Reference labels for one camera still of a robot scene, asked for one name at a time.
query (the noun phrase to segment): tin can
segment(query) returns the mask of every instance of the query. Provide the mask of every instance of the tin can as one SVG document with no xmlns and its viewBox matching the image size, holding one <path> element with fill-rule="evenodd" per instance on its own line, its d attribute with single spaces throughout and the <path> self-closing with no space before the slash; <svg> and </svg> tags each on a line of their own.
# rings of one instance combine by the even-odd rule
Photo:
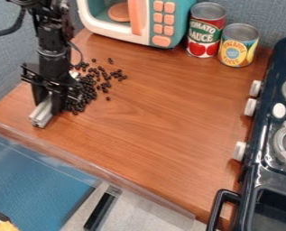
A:
<svg viewBox="0 0 286 231">
<path fill-rule="evenodd" d="M 219 4 L 200 3 L 191 8 L 187 51 L 207 58 L 217 55 L 222 30 L 226 22 L 226 10 Z"/>
<path fill-rule="evenodd" d="M 259 32 L 252 25 L 234 23 L 224 31 L 218 58 L 230 67 L 242 68 L 253 62 Z"/>
</svg>

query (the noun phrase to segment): pink button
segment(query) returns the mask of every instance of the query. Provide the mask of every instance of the pink button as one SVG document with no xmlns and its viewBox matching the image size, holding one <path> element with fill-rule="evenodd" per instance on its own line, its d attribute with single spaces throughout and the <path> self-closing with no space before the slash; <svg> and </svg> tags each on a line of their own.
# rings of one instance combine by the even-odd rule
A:
<svg viewBox="0 0 286 231">
<path fill-rule="evenodd" d="M 153 9 L 155 11 L 163 11 L 164 2 L 163 1 L 154 1 Z"/>
<path fill-rule="evenodd" d="M 175 30 L 174 30 L 173 26 L 167 25 L 164 27 L 164 34 L 167 36 L 172 36 L 175 33 L 174 31 Z"/>
<path fill-rule="evenodd" d="M 161 24 L 155 24 L 153 30 L 156 33 L 163 33 L 163 26 Z"/>
<path fill-rule="evenodd" d="M 163 22 L 163 14 L 154 13 L 154 15 L 153 15 L 153 20 L 154 20 L 156 23 L 162 23 L 162 22 Z"/>
<path fill-rule="evenodd" d="M 168 37 L 155 35 L 152 38 L 153 44 L 160 46 L 160 47 L 169 47 L 171 45 L 171 39 Z"/>
<path fill-rule="evenodd" d="M 167 14 L 173 14 L 175 12 L 175 4 L 174 3 L 166 3 L 165 6 L 164 6 L 164 10 L 165 10 L 165 13 Z"/>
<path fill-rule="evenodd" d="M 165 24 L 168 24 L 168 25 L 174 25 L 175 24 L 175 16 L 171 15 L 171 14 L 166 14 L 164 16 L 164 22 L 165 22 Z"/>
</svg>

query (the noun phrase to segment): wooden countertop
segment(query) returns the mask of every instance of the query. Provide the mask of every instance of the wooden countertop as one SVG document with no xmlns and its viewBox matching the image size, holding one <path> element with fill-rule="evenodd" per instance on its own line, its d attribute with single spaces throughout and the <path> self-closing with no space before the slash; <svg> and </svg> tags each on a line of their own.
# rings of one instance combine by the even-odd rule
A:
<svg viewBox="0 0 286 231">
<path fill-rule="evenodd" d="M 233 69 L 217 58 L 192 58 L 182 46 L 160 50 L 87 30 L 74 42 L 86 60 L 97 58 L 97 65 L 129 76 L 113 80 L 112 101 L 100 94 L 84 114 L 64 113 L 42 130 L 28 120 L 34 105 L 22 83 L 0 101 L 0 133 L 107 180 L 129 180 L 206 223 L 216 192 L 238 189 L 240 164 L 232 151 L 248 134 L 244 105 L 271 51 L 260 48 L 252 65 Z M 225 207 L 225 226 L 229 218 Z"/>
</svg>

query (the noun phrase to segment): toy stove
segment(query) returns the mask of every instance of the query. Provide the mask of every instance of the toy stove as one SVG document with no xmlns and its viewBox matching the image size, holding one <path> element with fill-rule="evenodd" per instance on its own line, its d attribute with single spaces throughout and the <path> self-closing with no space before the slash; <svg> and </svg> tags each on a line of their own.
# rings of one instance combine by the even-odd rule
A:
<svg viewBox="0 0 286 231">
<path fill-rule="evenodd" d="M 286 231 L 286 39 L 277 43 L 264 82 L 254 81 L 244 114 L 254 123 L 247 143 L 238 142 L 240 192 L 217 193 L 208 230 L 216 230 L 225 202 L 236 204 L 231 230 Z"/>
</svg>

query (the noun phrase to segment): metal bracket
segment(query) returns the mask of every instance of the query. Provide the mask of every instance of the metal bracket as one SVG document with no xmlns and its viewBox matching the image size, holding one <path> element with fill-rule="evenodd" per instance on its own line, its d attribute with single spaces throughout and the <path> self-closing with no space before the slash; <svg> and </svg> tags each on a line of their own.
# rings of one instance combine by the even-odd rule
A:
<svg viewBox="0 0 286 231">
<path fill-rule="evenodd" d="M 32 125 L 45 128 L 46 124 L 48 124 L 53 117 L 51 107 L 51 94 L 49 94 L 47 98 L 35 107 L 33 112 L 29 115 Z"/>
</svg>

